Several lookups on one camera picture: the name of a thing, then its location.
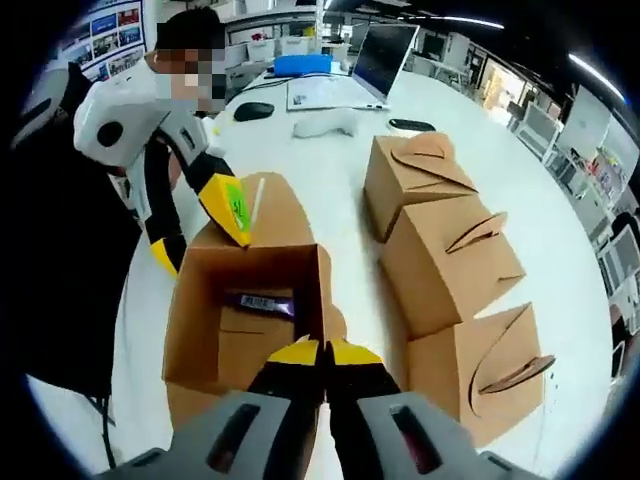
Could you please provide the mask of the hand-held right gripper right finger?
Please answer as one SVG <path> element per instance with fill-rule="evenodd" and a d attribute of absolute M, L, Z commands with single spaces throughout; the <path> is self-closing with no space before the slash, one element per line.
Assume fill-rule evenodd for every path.
<path fill-rule="evenodd" d="M 382 360 L 343 339 L 325 347 L 330 430 L 346 479 L 531 479 L 474 448 L 467 430 L 423 395 L 403 392 Z"/>

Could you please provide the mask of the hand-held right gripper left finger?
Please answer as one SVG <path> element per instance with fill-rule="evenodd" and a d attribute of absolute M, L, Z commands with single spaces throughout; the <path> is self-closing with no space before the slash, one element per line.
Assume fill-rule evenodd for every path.
<path fill-rule="evenodd" d="M 316 340 L 269 356 L 246 391 L 231 391 L 153 448 L 98 479 L 302 479 L 323 399 Z"/>

